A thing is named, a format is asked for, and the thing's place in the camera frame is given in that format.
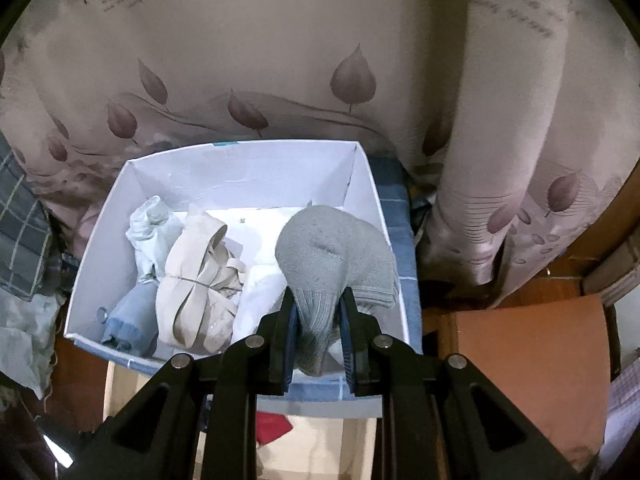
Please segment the beige garment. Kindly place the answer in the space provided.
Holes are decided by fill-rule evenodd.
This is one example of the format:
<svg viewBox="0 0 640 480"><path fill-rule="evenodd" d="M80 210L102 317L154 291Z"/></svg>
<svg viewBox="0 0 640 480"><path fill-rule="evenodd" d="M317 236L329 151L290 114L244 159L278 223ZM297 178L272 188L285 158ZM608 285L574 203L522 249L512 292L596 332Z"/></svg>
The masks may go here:
<svg viewBox="0 0 640 480"><path fill-rule="evenodd" d="M192 205L167 256L155 307L166 346L216 354L228 347L247 267L224 239L228 226Z"/></svg>

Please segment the grey sock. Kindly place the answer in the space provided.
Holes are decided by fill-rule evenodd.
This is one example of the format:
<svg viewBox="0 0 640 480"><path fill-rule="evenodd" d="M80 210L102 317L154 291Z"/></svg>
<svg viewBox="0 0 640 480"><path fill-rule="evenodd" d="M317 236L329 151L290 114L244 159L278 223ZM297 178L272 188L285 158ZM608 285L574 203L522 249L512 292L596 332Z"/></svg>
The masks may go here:
<svg viewBox="0 0 640 480"><path fill-rule="evenodd" d="M400 284L395 256L371 223L330 206L296 212L274 251L293 294L302 326L296 366L320 376L329 348L340 338L336 309L350 289L365 314L397 309Z"/></svg>

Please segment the blue denim garment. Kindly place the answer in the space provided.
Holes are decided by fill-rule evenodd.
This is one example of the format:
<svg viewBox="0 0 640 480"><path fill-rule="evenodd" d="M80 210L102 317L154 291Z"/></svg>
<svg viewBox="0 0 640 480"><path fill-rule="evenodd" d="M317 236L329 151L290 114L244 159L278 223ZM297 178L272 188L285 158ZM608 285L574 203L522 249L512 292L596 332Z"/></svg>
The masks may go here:
<svg viewBox="0 0 640 480"><path fill-rule="evenodd" d="M138 283L130 289L108 316L100 343L130 356L152 356L158 337L157 289L155 280Z"/></svg>

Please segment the light blue garment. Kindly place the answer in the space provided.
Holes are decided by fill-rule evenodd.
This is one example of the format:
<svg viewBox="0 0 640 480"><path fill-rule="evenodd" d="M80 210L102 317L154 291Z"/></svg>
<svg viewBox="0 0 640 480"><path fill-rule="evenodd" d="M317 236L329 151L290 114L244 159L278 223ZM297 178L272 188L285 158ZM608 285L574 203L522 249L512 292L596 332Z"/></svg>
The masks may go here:
<svg viewBox="0 0 640 480"><path fill-rule="evenodd" d="M181 220L157 195L131 214L126 237L134 248L139 283L164 277L166 260L182 230Z"/></svg>

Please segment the red underwear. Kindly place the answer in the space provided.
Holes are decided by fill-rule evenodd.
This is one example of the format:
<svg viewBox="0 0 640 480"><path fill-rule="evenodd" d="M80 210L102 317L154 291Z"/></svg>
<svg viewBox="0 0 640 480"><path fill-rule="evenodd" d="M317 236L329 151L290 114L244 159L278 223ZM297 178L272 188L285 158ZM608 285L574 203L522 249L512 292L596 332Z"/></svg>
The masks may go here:
<svg viewBox="0 0 640 480"><path fill-rule="evenodd" d="M288 418L281 414L256 413L256 442L264 446L278 440L293 429Z"/></svg>

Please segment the wooden drawer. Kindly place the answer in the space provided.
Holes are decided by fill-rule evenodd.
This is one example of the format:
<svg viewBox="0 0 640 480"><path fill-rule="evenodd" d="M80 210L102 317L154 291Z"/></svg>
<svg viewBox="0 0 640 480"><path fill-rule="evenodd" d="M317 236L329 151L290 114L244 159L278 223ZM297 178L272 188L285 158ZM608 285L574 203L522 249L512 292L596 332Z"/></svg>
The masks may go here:
<svg viewBox="0 0 640 480"><path fill-rule="evenodd" d="M103 418L115 416L149 380L107 364ZM293 429L258 445L257 479L371 479L376 419L290 416Z"/></svg>

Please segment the orange wooden stool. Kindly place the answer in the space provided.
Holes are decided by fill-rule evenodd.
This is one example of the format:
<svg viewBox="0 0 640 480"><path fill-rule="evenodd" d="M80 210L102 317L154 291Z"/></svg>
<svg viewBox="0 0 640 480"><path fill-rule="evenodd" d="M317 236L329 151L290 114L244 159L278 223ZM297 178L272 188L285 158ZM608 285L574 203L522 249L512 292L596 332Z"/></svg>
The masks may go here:
<svg viewBox="0 0 640 480"><path fill-rule="evenodd" d="M597 296L445 313L439 354L460 353L582 471L604 440L611 369Z"/></svg>

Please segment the white cardboard box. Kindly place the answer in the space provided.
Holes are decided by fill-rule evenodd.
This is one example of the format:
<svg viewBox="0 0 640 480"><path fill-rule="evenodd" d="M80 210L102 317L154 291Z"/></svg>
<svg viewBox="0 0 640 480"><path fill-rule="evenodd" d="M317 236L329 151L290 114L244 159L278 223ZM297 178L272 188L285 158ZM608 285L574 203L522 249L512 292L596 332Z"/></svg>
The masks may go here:
<svg viewBox="0 0 640 480"><path fill-rule="evenodd" d="M251 266L272 255L288 218L309 204L367 221L396 250L412 246L409 201L399 162L368 157L355 141L262 140L209 143L130 160L108 193L82 256L64 335L107 361L145 374L170 350L149 359L101 344L104 320L134 286L130 214L159 197L179 218L197 206L228 226L224 239Z"/></svg>

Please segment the blue cloth covered nightstand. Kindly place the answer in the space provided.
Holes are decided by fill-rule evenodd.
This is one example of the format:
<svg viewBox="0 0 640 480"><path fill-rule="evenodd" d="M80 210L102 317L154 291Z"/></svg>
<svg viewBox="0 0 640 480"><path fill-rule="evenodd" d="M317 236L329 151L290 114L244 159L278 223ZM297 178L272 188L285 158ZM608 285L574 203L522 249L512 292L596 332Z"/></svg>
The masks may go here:
<svg viewBox="0 0 640 480"><path fill-rule="evenodd" d="M396 250L392 244L390 244L390 248L392 248L397 264L400 303L397 309L388 310L384 313L370 314L380 322L385 322L391 313L398 311L410 298L408 293L408 286L411 282L409 270L414 263L411 248ZM274 249L271 256L262 258L254 264L262 264L273 258ZM248 269L251 266L246 264L246 267L248 273ZM274 311L280 308L282 300L278 302L278 306ZM320 376L308 376L300 370L299 381L293 384L288 389L285 398L278 402L279 411L296 415L338 418L359 417L372 413L373 405L370 402L349 400L344 382L341 382L336 377L337 372L342 370L344 366L343 350L340 338L338 338L329 348L323 373Z"/></svg>

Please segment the white checked cloth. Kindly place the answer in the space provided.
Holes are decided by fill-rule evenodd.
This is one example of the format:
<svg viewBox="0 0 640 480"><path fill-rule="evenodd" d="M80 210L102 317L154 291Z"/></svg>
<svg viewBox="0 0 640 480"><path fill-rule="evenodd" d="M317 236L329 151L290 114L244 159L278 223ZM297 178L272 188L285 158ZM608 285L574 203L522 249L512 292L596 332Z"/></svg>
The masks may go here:
<svg viewBox="0 0 640 480"><path fill-rule="evenodd" d="M635 360L611 385L604 441L598 455L597 478L611 469L638 425L639 360Z"/></svg>

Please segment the white crumpled bag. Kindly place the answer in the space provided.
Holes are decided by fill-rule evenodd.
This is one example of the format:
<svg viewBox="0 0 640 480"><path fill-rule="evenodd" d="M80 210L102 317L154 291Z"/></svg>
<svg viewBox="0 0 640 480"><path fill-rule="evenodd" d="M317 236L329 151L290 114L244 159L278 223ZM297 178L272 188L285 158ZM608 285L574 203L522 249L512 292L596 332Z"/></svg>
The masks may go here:
<svg viewBox="0 0 640 480"><path fill-rule="evenodd" d="M50 385L58 296L25 301L1 291L1 373L42 400Z"/></svg>

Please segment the green plaid blanket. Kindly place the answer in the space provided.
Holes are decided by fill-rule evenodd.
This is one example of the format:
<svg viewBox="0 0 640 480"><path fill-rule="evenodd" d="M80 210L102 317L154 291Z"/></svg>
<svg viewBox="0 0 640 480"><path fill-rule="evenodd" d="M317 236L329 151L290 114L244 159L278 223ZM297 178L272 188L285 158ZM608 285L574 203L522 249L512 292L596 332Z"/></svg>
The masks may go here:
<svg viewBox="0 0 640 480"><path fill-rule="evenodd" d="M4 136L0 202L1 288L30 301L42 289L52 256L53 234L48 215Z"/></svg>

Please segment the leaf pattern curtain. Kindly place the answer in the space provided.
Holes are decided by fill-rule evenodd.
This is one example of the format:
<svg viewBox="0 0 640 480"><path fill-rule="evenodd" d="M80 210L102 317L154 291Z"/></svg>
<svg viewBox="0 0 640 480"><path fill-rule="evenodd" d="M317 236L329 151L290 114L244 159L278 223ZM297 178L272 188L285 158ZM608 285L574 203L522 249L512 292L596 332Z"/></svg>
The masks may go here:
<svg viewBox="0 0 640 480"><path fill-rule="evenodd" d="M608 0L26 0L1 131L66 236L130 158L354 140L427 200L424 296L495 302L639 160L639 48Z"/></svg>

